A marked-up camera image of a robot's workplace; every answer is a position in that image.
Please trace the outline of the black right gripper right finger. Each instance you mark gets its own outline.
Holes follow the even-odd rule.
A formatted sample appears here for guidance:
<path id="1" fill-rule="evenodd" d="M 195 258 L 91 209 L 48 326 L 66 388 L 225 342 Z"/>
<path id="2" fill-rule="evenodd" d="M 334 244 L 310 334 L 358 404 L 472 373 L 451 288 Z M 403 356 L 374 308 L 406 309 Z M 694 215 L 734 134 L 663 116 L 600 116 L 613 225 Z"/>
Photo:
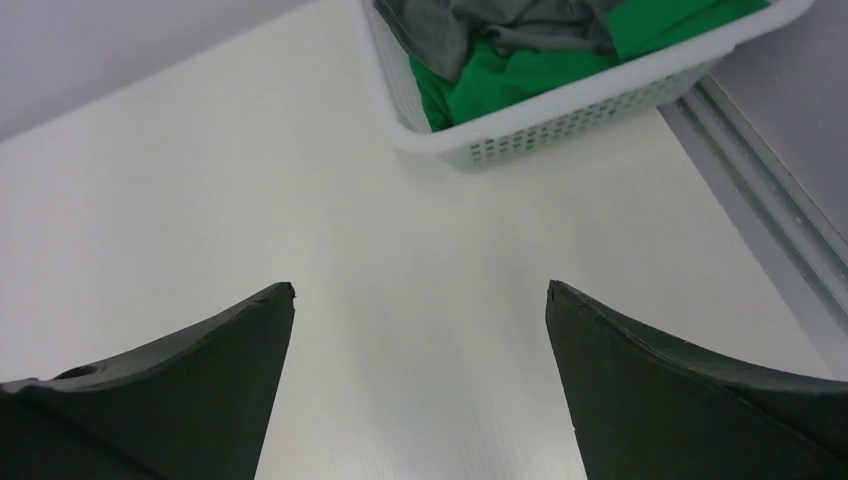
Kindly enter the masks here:
<path id="1" fill-rule="evenodd" d="M 847 385 L 703 348 L 551 281 L 545 322 L 591 479 L 843 479 Z"/>

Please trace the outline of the grey t shirt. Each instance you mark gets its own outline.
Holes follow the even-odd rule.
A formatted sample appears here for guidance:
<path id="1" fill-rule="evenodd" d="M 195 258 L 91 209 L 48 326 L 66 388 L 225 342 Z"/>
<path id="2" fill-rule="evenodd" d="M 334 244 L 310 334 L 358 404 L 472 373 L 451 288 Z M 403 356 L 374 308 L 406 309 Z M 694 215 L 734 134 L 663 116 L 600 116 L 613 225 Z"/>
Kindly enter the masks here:
<path id="1" fill-rule="evenodd" d="M 383 0 L 374 8 L 404 50 L 443 79 L 456 81 L 473 43 L 497 53 L 519 50 L 613 51 L 606 0 Z"/>

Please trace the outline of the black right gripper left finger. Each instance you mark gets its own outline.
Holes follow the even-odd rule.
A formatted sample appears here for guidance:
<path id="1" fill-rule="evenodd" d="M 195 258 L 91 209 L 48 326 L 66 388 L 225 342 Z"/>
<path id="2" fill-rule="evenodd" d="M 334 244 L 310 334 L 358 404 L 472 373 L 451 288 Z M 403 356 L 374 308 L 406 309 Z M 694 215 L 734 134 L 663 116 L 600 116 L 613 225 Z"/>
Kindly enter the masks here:
<path id="1" fill-rule="evenodd" d="M 251 479 L 292 328 L 270 285 L 142 346 L 1 386 L 5 479 Z"/>

